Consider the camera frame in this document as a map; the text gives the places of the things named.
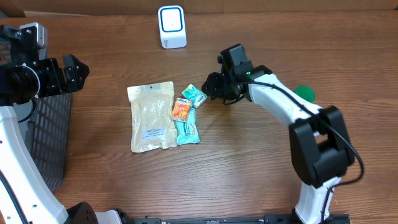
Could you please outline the teal white tissue pack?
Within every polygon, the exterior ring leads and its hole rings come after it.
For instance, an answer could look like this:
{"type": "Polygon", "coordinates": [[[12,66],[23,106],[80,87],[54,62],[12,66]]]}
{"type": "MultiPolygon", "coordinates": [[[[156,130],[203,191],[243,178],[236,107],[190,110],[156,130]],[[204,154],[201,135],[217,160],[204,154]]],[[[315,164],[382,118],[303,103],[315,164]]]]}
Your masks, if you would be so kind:
{"type": "Polygon", "coordinates": [[[194,85],[189,84],[186,89],[182,91],[182,96],[192,101],[195,109],[198,109],[208,99],[208,96],[194,85]]]}

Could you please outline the orange Kleenex tissue pack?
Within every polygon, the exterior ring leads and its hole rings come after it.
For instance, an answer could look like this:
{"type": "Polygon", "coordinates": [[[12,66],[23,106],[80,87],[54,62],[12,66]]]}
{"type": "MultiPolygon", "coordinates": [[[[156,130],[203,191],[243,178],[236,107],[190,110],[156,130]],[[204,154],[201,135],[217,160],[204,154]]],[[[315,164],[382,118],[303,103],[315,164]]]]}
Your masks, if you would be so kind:
{"type": "Polygon", "coordinates": [[[186,122],[191,108],[191,100],[185,98],[176,98],[174,108],[172,110],[172,120],[186,122]]]}

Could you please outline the teal wet wipes pack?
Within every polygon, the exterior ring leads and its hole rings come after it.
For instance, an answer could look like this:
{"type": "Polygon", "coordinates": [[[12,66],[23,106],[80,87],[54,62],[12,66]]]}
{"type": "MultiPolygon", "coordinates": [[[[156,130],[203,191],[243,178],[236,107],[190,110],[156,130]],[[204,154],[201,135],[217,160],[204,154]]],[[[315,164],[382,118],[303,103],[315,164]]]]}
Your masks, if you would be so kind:
{"type": "Polygon", "coordinates": [[[177,145],[198,144],[200,137],[196,124],[197,112],[195,108],[190,109],[186,122],[174,121],[177,129],[177,145]]]}

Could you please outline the green lid jar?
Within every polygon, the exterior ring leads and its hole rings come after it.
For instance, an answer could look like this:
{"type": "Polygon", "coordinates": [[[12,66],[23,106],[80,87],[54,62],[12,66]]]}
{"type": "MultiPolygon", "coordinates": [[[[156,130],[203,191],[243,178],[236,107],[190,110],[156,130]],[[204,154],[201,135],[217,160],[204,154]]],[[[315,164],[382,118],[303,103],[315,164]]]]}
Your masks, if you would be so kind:
{"type": "Polygon", "coordinates": [[[315,93],[309,86],[298,86],[294,93],[310,103],[315,101],[315,93]]]}

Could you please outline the beige foil pouch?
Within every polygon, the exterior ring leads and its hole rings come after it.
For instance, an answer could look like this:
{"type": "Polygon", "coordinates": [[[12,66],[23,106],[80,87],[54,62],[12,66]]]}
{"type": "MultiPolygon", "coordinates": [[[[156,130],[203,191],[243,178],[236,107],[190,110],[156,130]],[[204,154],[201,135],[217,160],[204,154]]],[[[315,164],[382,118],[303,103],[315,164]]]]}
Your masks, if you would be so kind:
{"type": "Polygon", "coordinates": [[[127,88],[131,104],[131,151],[147,152],[177,145],[177,129],[171,119],[174,83],[162,82],[127,88]]]}

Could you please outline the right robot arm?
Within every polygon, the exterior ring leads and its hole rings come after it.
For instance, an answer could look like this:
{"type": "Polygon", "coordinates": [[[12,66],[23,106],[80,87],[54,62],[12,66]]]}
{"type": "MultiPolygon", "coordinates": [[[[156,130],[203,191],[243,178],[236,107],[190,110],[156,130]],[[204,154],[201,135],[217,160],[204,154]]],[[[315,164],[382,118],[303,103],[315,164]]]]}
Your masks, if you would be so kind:
{"type": "Polygon", "coordinates": [[[349,223],[348,215],[334,215],[329,206],[348,167],[359,160],[350,143],[341,111],[323,109],[288,89],[272,70],[255,67],[241,44],[217,58],[220,72],[209,74],[202,91],[210,99],[232,105],[247,99],[262,106],[289,130],[290,155],[302,181],[298,203],[291,214],[266,215],[264,223],[349,223]]]}

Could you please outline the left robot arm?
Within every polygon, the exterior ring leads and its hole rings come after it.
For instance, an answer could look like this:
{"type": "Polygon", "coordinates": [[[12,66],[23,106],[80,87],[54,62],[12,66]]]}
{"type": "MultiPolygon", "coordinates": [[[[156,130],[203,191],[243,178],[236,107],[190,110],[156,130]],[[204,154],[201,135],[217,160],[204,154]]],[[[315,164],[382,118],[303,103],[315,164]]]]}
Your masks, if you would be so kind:
{"type": "Polygon", "coordinates": [[[74,55],[64,68],[47,58],[47,30],[33,22],[1,26],[11,61],[1,65],[1,213],[6,223],[118,223],[115,210],[95,212],[86,202],[65,208],[35,165],[19,130],[13,106],[34,98],[80,91],[90,70],[74,55]]]}

